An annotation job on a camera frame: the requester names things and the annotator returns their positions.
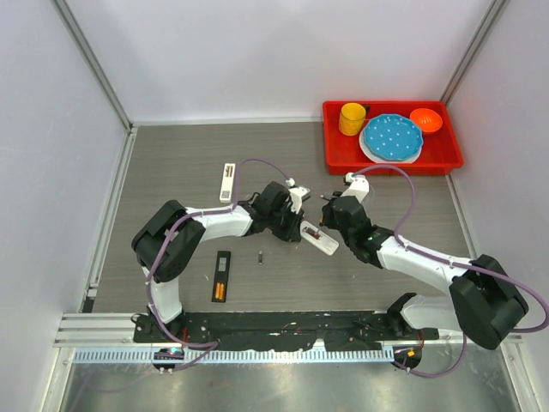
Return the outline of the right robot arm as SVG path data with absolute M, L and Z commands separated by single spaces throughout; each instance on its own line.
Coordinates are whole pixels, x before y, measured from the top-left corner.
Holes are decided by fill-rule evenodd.
M 483 255 L 470 261 L 399 240 L 393 231 L 372 224 L 355 197 L 335 194 L 322 207 L 320 223 L 337 231 L 360 262 L 401 272 L 443 292 L 438 298 L 410 293 L 396 301 L 396 312 L 387 318 L 396 338 L 424 328 L 456 330 L 494 350 L 528 313 L 527 302 L 496 259 Z

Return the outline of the orange battery pair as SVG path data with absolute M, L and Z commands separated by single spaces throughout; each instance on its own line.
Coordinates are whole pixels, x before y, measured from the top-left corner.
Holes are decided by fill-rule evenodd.
M 223 282 L 218 282 L 215 289 L 215 296 L 217 300 L 225 299 L 225 284 Z

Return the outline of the black remote control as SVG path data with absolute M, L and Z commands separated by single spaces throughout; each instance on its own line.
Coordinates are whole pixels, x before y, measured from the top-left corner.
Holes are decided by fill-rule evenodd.
M 212 289 L 211 301 L 214 303 L 225 303 L 227 288 L 228 288 L 228 277 L 231 264 L 232 253 L 230 251 L 218 251 L 215 262 L 215 271 L 214 271 L 214 284 Z M 215 296 L 215 289 L 218 282 L 223 282 L 225 284 L 225 299 L 217 300 Z

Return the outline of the slim white remote control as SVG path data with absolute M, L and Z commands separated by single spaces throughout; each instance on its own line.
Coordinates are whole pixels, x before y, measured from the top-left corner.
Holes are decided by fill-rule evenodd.
M 232 200 L 235 172 L 235 163 L 226 163 L 224 165 L 219 195 L 219 200 L 221 203 L 230 203 Z

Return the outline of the wide white remote control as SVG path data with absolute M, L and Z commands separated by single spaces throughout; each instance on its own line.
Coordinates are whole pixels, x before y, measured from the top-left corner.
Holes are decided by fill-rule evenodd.
M 308 221 L 302 221 L 300 224 L 301 238 L 327 256 L 333 256 L 339 247 L 339 242 L 318 227 L 313 226 Z

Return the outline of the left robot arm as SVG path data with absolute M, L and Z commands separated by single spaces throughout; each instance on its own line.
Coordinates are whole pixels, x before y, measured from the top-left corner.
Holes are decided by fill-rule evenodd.
M 242 238 L 269 230 L 284 242 L 299 242 L 303 203 L 310 190 L 270 182 L 262 192 L 225 208 L 185 208 L 166 202 L 131 241 L 137 262 L 146 276 L 149 316 L 153 332 L 163 342 L 174 342 L 183 330 L 179 318 L 178 277 L 203 242 Z

